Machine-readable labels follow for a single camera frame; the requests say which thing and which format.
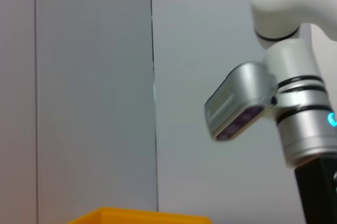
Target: orange container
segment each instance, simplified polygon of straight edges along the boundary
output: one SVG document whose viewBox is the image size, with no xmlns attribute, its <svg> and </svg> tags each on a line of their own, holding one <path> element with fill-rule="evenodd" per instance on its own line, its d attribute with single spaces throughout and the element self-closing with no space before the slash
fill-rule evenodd
<svg viewBox="0 0 337 224">
<path fill-rule="evenodd" d="M 207 217 L 102 207 L 68 224 L 212 224 Z"/>
</svg>

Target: black stripe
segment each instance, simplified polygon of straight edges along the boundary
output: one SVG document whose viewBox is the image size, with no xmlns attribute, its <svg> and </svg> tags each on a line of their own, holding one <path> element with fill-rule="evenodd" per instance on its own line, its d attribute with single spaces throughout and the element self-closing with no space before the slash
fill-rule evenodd
<svg viewBox="0 0 337 224">
<path fill-rule="evenodd" d="M 291 109 L 283 114 L 281 114 L 277 119 L 276 123 L 279 124 L 281 121 L 283 121 L 285 118 L 288 118 L 292 115 L 298 114 L 300 112 L 308 111 L 308 110 L 327 110 L 327 111 L 332 111 L 332 108 L 329 106 L 325 105 L 311 105 L 311 106 L 304 106 L 304 107 L 299 107 L 295 109 Z"/>
<path fill-rule="evenodd" d="M 287 36 L 284 36 L 284 37 L 280 37 L 280 38 L 268 38 L 268 37 L 264 37 L 262 35 L 260 35 L 258 32 L 255 31 L 256 35 L 261 38 L 262 40 L 265 40 L 265 41 L 268 41 L 268 42 L 279 42 L 279 41 L 282 41 L 282 40 L 286 40 L 290 37 L 292 37 L 293 35 L 295 35 L 298 31 L 299 31 L 300 27 L 297 27 L 297 29 L 295 29 L 294 32 L 290 33 L 289 35 Z"/>
<path fill-rule="evenodd" d="M 293 78 L 288 78 L 284 81 L 281 81 L 278 83 L 278 87 L 281 88 L 283 86 L 286 86 L 288 84 L 291 84 L 291 83 L 294 83 L 294 82 L 297 82 L 297 81 L 301 81 L 301 80 L 318 80 L 320 82 L 323 82 L 324 81 L 322 80 L 322 78 L 320 78 L 319 76 L 315 76 L 315 75 L 302 75 L 302 76 L 297 76 L 297 77 L 293 77 Z"/>
<path fill-rule="evenodd" d="M 294 87 L 287 89 L 285 91 L 282 91 L 281 93 L 291 93 L 292 91 L 304 91 L 304 90 L 317 90 L 317 91 L 323 91 L 326 93 L 326 89 L 323 86 L 299 86 L 299 87 Z"/>
</svg>

